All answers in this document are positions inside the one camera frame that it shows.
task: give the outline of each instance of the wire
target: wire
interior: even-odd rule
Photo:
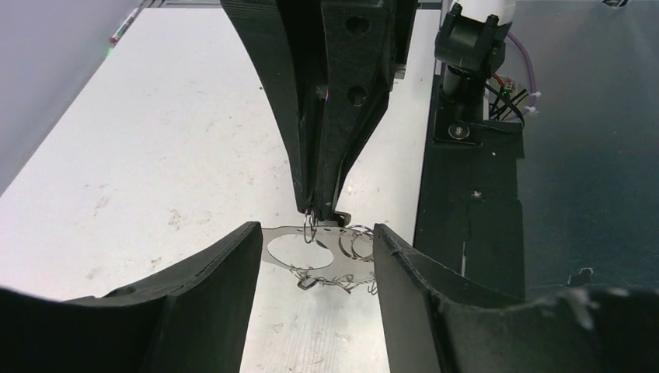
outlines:
[[[515,106],[519,106],[519,103],[520,103],[523,99],[525,99],[525,98],[527,98],[527,97],[528,97],[528,94],[525,94],[525,95],[523,95],[522,97],[520,97],[519,100],[518,100],[517,102],[515,102],[515,101],[513,100],[513,104],[514,104]],[[510,109],[509,109],[508,112],[505,113],[505,115],[503,115],[503,116],[501,116],[501,117],[504,118],[504,120],[506,120],[506,118],[508,118],[508,117],[511,115],[512,111],[513,111],[513,110],[510,110]]]
[[[501,89],[499,89],[499,93],[500,93],[501,95],[503,95],[504,92],[505,92],[504,87],[501,87]],[[492,118],[492,116],[493,116],[496,112],[499,111],[500,107],[498,106],[498,103],[499,103],[499,100],[500,100],[500,99],[501,99],[501,98],[500,98],[499,96],[497,96],[497,99],[494,100],[494,104],[492,104],[492,105],[494,106],[495,109],[492,109],[492,107],[490,107],[490,119]]]
[[[528,51],[524,45],[519,41],[519,39],[513,34],[508,33],[508,39],[510,39],[513,44],[519,49],[521,55],[524,57],[524,63],[526,64],[526,71],[528,73],[529,85],[531,86],[531,99],[528,102],[528,107],[535,106],[535,100],[538,98],[538,87],[535,84],[535,72],[533,71],[533,63],[531,61],[531,56],[528,55]],[[524,108],[522,115],[526,115],[529,112],[529,109]]]
[[[527,91],[526,89],[523,89],[521,92],[519,92],[517,95],[515,95],[515,96],[511,99],[511,102],[512,102],[515,106],[517,106],[517,105],[519,105],[519,103],[520,103],[523,99],[525,99],[527,96],[528,96],[528,91]],[[499,119],[501,118],[501,114],[503,114],[503,113],[506,111],[506,109],[508,109],[506,106],[499,106],[499,107],[497,107],[497,108],[495,109],[495,111],[490,112],[490,119],[493,119],[493,118],[496,117],[496,119],[499,120]],[[508,115],[510,115],[510,112],[508,112],[508,114],[504,115],[503,118],[507,117]]]
[[[504,88],[506,85],[504,84],[504,81],[499,78],[499,75],[496,73],[492,74],[492,76],[497,80],[497,83],[501,86],[501,88]]]
[[[519,118],[519,120],[521,121],[521,128],[524,129],[524,126],[525,126],[524,114],[506,96],[501,95],[499,93],[499,91],[492,88],[491,85],[486,83],[485,88],[488,91],[494,93],[497,97],[499,97],[501,99],[501,101],[504,102],[505,106],[507,106],[509,109],[513,110],[513,113],[515,113],[515,115],[517,115],[517,118]]]

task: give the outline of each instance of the black cable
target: black cable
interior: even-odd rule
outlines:
[[[505,92],[504,87],[501,87],[501,89],[499,89],[499,93],[500,93],[501,95],[503,95],[504,92]],[[500,98],[499,98],[499,96],[497,96],[497,99],[495,99],[495,100],[494,100],[494,103],[493,103],[494,107],[497,107],[497,108],[498,108],[497,104],[499,103],[499,100],[500,100]],[[490,109],[490,118],[491,118],[492,116],[493,116],[493,112],[492,112],[492,110]]]
[[[528,97],[528,95],[523,95],[523,96],[519,99],[519,101],[517,101],[516,103],[513,103],[513,104],[514,104],[515,106],[517,106],[517,105],[519,105],[519,103],[520,103],[523,99],[525,99],[525,98],[527,98],[527,97]],[[502,115],[501,118],[503,118],[503,120],[506,120],[506,118],[507,118],[509,115],[511,115],[511,112],[512,112],[512,110],[508,110],[508,112],[507,112],[505,115]]]
[[[517,95],[515,95],[515,97],[513,97],[513,98],[511,99],[511,102],[514,103],[515,106],[517,106],[517,105],[519,104],[519,102],[521,102],[521,101],[522,101],[524,98],[526,98],[526,96],[528,96],[528,95],[522,97],[522,98],[520,99],[520,101],[518,101],[518,102],[515,102],[515,101],[517,101],[517,99],[519,99],[519,97],[520,97],[521,95],[524,95],[524,94],[526,94],[527,92],[528,92],[528,91],[527,91],[526,89],[523,89],[521,92],[519,92]],[[493,119],[493,118],[496,117],[495,119],[499,120],[500,117],[501,117],[501,114],[503,114],[504,111],[506,111],[506,109],[507,109],[507,107],[506,107],[505,105],[502,106],[502,107],[498,107],[498,108],[494,111],[494,113],[490,113],[490,119]]]
[[[524,129],[524,126],[526,125],[526,123],[524,122],[524,115],[522,115],[521,111],[519,111],[517,106],[514,105],[506,96],[499,94],[499,92],[496,89],[492,88],[489,84],[485,83],[485,88],[488,91],[497,95],[497,97],[499,97],[501,101],[503,101],[504,104],[508,106],[509,109],[513,110],[513,113],[515,113],[515,115],[517,115],[517,118],[519,118],[519,120],[521,121],[521,128]]]

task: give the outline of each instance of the pen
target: pen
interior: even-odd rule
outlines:
[[[121,26],[119,26],[117,31],[110,38],[110,42],[112,44],[116,44],[116,43],[119,42],[119,39],[121,39],[121,37],[126,33],[126,30],[128,30],[128,27],[130,27],[133,24],[133,22],[135,21],[135,18],[138,16],[139,11],[140,11],[139,8],[135,8],[131,12],[131,14],[128,15],[128,17],[126,18],[124,23],[122,23]]]

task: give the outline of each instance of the key ring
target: key ring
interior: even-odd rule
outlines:
[[[311,231],[310,239],[307,239],[307,226],[309,227],[309,231]],[[305,243],[312,243],[316,239],[318,220],[316,219],[316,213],[314,212],[313,207],[309,207],[305,212],[305,222],[302,225],[302,230],[304,231]]]

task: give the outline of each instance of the dark gray floor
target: dark gray floor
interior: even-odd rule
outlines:
[[[659,2],[518,2],[542,93],[518,161],[527,298],[584,268],[572,285],[659,288],[658,19]],[[512,44],[500,71],[524,71]]]

